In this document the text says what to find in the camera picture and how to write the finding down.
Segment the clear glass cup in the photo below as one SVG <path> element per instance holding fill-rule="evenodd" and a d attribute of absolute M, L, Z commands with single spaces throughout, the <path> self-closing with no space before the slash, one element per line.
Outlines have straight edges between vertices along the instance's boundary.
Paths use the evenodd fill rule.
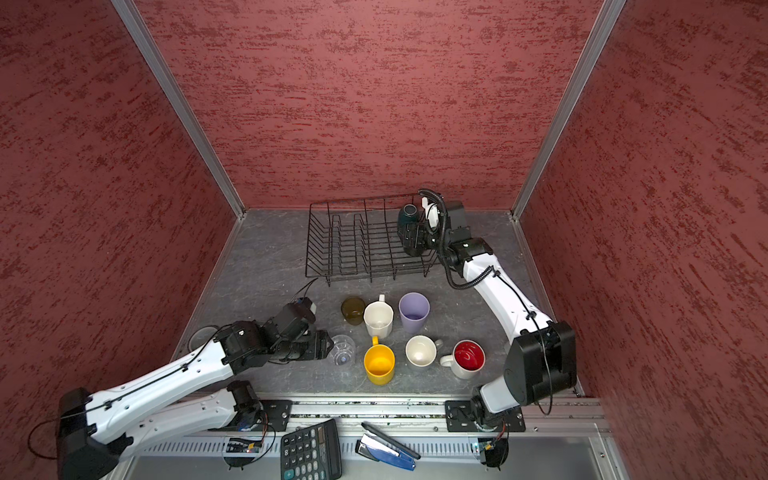
<path fill-rule="evenodd" d="M 356 357 L 355 341 L 347 335 L 335 335 L 331 338 L 331 348 L 327 360 L 336 367 L 349 367 L 354 364 Z"/>

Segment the black mug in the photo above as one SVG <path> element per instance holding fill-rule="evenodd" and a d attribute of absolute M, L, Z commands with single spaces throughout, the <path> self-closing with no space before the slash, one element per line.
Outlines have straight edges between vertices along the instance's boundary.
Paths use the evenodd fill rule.
<path fill-rule="evenodd" d="M 425 230 L 404 231 L 398 235 L 405 253 L 411 257 L 420 257 L 433 249 L 431 236 Z"/>

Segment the dark green ceramic mug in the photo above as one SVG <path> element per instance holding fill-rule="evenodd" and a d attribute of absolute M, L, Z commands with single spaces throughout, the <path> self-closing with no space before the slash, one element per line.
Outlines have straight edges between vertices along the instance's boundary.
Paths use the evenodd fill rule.
<path fill-rule="evenodd" d="M 397 231 L 401 236 L 405 236 L 411 229 L 417 228 L 420 222 L 420 210 L 413 204 L 409 203 L 404 205 L 399 213 L 397 219 Z"/>

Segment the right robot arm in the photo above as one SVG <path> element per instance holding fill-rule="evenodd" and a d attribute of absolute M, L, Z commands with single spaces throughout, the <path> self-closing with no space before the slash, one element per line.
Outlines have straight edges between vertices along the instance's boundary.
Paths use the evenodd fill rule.
<path fill-rule="evenodd" d="M 487 242 L 471 235 L 461 203 L 423 191 L 421 206 L 427 245 L 437 253 L 449 285 L 475 289 L 508 338 L 502 373 L 473 394 L 473 421 L 488 428 L 516 407 L 551 401 L 574 387 L 575 331 L 566 322 L 552 321 L 515 285 Z"/>

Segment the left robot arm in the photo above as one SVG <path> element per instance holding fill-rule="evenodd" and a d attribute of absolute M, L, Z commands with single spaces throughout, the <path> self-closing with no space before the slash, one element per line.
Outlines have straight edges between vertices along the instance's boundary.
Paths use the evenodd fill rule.
<path fill-rule="evenodd" d="M 266 434 L 268 414 L 239 374 L 269 363 L 325 359 L 334 347 L 301 297 L 266 323 L 236 321 L 188 355 L 122 385 L 77 388 L 59 401 L 57 475 L 100 479 L 165 441 L 204 430 Z"/>

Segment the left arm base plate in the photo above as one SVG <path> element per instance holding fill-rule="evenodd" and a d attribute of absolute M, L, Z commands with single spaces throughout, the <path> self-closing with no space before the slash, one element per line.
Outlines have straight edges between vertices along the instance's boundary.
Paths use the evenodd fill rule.
<path fill-rule="evenodd" d="M 247 407 L 240 431 L 266 431 L 269 425 L 276 432 L 287 429 L 291 417 L 291 400 L 260 400 Z"/>

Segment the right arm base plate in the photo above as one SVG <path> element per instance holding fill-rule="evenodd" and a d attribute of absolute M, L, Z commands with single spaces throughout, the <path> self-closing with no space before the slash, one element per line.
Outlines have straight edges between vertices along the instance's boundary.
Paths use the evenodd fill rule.
<path fill-rule="evenodd" d="M 522 433 L 525 420 L 519 406 L 490 413 L 479 398 L 444 403 L 449 432 Z"/>

